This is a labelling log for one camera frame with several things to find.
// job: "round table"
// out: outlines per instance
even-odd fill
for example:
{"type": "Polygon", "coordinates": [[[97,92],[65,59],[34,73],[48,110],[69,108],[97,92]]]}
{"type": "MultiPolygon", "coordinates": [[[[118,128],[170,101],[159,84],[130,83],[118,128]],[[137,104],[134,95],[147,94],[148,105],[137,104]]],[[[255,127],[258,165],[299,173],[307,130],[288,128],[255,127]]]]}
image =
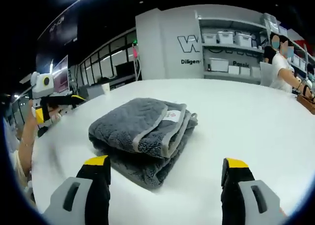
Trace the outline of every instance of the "round table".
{"type": "Polygon", "coordinates": [[[32,184],[40,212],[54,190],[95,157],[90,124],[136,97],[186,103],[198,114],[198,126],[160,189],[146,190],[112,169],[111,225],[220,225],[226,157],[246,162],[255,179],[280,197],[287,214],[309,190],[315,172],[315,116],[294,95],[231,81],[147,80],[84,103],[36,139],[32,184]]]}

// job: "white storage box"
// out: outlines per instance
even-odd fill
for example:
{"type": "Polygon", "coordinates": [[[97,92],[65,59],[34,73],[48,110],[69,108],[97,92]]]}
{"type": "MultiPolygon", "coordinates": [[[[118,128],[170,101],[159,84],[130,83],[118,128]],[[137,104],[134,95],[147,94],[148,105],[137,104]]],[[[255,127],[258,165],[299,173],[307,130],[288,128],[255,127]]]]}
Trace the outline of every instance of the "white storage box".
{"type": "Polygon", "coordinates": [[[305,66],[306,62],[304,61],[304,59],[300,58],[300,69],[304,71],[306,69],[305,66]]]}
{"type": "Polygon", "coordinates": [[[261,78],[259,66],[252,66],[251,67],[251,76],[254,78],[259,78],[259,79],[261,78]]]}
{"type": "Polygon", "coordinates": [[[234,32],[218,32],[220,44],[233,44],[234,32]]]}
{"type": "Polygon", "coordinates": [[[211,71],[228,72],[228,60],[209,58],[211,71]]]}
{"type": "Polygon", "coordinates": [[[294,65],[299,66],[299,65],[300,65],[300,57],[297,56],[296,54],[294,54],[294,55],[292,56],[292,62],[293,62],[294,65]]]}
{"type": "Polygon", "coordinates": [[[243,47],[252,46],[252,36],[249,34],[238,33],[235,35],[235,43],[243,47]]]}
{"type": "Polygon", "coordinates": [[[279,33],[287,37],[287,29],[283,28],[282,26],[279,27],[279,33]]]}
{"type": "Polygon", "coordinates": [[[241,67],[240,74],[243,76],[250,76],[251,75],[251,69],[248,67],[241,67]]]}
{"type": "Polygon", "coordinates": [[[205,44],[216,44],[217,43],[217,34],[203,34],[203,42],[205,44]]]}
{"type": "Polygon", "coordinates": [[[234,75],[239,75],[240,74],[240,67],[239,66],[228,66],[228,73],[229,74],[234,74],[234,75]]]}

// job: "black ceiling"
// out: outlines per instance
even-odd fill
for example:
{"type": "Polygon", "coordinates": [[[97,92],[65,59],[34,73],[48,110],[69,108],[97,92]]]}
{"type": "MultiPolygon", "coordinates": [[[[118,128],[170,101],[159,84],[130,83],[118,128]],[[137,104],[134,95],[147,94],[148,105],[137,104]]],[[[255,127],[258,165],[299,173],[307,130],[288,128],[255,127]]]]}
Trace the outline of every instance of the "black ceiling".
{"type": "MultiPolygon", "coordinates": [[[[44,29],[77,0],[14,0],[9,13],[9,66],[5,91],[22,91],[18,82],[35,71],[36,40],[44,29]]],[[[78,41],[69,52],[79,62],[98,46],[135,26],[135,15],[158,7],[161,10],[193,4],[228,4],[275,15],[310,43],[315,43],[309,7],[231,0],[81,0],[78,41]]]]}

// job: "chair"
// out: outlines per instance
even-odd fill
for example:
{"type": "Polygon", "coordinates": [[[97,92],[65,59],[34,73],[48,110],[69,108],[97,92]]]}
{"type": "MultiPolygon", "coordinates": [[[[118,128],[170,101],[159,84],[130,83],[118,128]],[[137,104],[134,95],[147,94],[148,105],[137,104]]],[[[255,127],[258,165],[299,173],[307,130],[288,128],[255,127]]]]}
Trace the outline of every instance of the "chair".
{"type": "Polygon", "coordinates": [[[272,65],[260,62],[260,75],[261,75],[261,86],[270,86],[272,83],[272,65]]]}

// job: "screen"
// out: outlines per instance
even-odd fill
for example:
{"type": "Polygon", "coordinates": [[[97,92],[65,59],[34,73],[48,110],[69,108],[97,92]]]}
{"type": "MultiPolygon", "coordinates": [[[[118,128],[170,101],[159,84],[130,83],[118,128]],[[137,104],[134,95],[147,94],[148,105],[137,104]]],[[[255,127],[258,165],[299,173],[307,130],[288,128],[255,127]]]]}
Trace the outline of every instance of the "screen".
{"type": "Polygon", "coordinates": [[[54,91],[61,93],[69,90],[68,81],[68,56],[66,56],[60,63],[58,63],[52,70],[54,78],[54,91]]]}

